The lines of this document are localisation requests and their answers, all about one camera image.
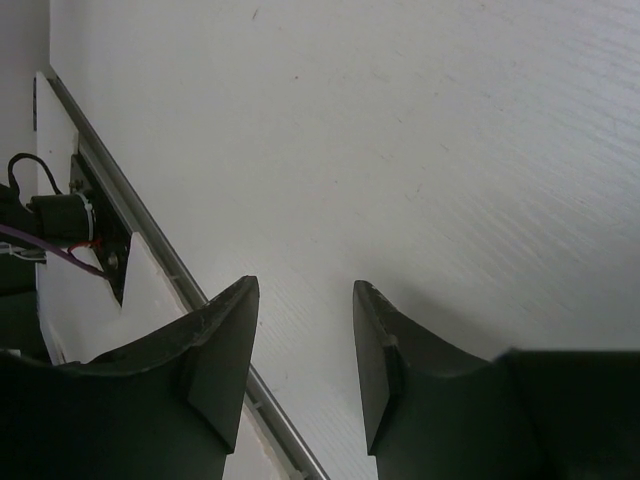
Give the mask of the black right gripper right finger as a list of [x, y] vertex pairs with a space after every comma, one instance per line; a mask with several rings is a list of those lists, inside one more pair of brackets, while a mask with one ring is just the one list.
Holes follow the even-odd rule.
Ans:
[[382, 479], [635, 479], [639, 355], [510, 350], [484, 360], [353, 287], [367, 452]]

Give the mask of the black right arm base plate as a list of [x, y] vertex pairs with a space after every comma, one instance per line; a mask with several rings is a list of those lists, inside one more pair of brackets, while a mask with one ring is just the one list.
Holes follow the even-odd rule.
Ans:
[[94, 208], [96, 233], [92, 250], [100, 267], [109, 276], [109, 284], [119, 304], [124, 298], [131, 232], [112, 205], [107, 190], [85, 158], [71, 157], [70, 190], [82, 193]]

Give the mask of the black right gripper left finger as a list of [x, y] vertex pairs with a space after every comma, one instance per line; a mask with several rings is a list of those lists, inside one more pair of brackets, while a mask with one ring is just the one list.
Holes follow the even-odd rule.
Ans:
[[219, 479], [233, 453], [259, 308], [244, 276], [82, 364], [1, 357], [5, 479]]

